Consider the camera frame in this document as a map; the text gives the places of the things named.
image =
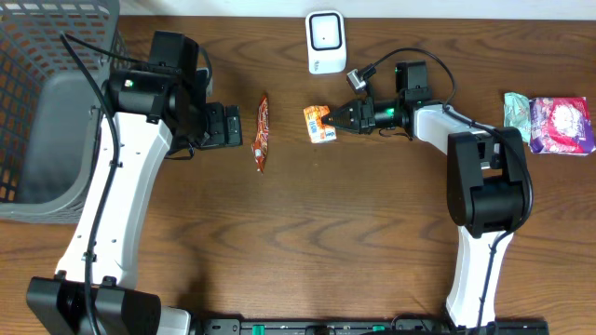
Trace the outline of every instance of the colorful package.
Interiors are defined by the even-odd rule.
[[[505,120],[504,127],[515,127],[521,133],[521,139],[529,143],[532,124],[530,122],[530,101],[517,93],[505,93]]]
[[[586,98],[536,98],[530,101],[535,154],[579,154],[596,150]]]
[[[321,117],[329,113],[327,106],[310,106],[305,108],[306,127],[310,141],[313,143],[323,143],[337,139],[335,127],[323,125]]]
[[[267,159],[267,149],[269,144],[269,100],[263,94],[261,103],[259,103],[259,112],[257,114],[257,138],[252,144],[252,153],[257,162],[257,171],[263,173],[264,162]]]

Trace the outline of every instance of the gray plastic basket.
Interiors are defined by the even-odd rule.
[[[117,0],[0,0],[0,218],[78,222],[100,106],[60,31],[125,55]],[[123,66],[71,43],[99,85]]]

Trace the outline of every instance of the orange snack bag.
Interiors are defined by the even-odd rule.
[[[269,100],[265,94],[259,103],[259,112],[257,114],[257,138],[252,144],[252,153],[257,162],[257,171],[263,173],[264,162],[267,159],[267,149],[269,143]]]

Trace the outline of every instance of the wood grain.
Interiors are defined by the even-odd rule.
[[[347,20],[347,69],[396,47],[439,55],[459,84],[458,111],[503,122],[503,93],[596,101],[596,23]],[[210,53],[213,101],[238,104],[243,147],[165,162],[147,212],[139,290],[195,312],[248,318],[438,314],[453,281],[455,225],[445,201],[446,158],[420,141],[340,134],[313,145],[302,110],[354,98],[343,74],[314,76],[298,19],[122,18],[134,57],[154,30],[183,32]],[[394,96],[396,56],[373,79]],[[447,76],[429,63],[437,97]],[[263,92],[270,155],[256,171],[249,144]],[[596,155],[532,155],[535,210],[508,249],[496,311],[544,317],[552,334],[596,327]],[[51,276],[74,227],[0,223],[0,329],[43,333],[24,295]]]

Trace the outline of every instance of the white plug-in device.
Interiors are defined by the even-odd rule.
[[[312,74],[342,72],[347,59],[344,17],[336,10],[316,11],[306,16],[308,70]]]

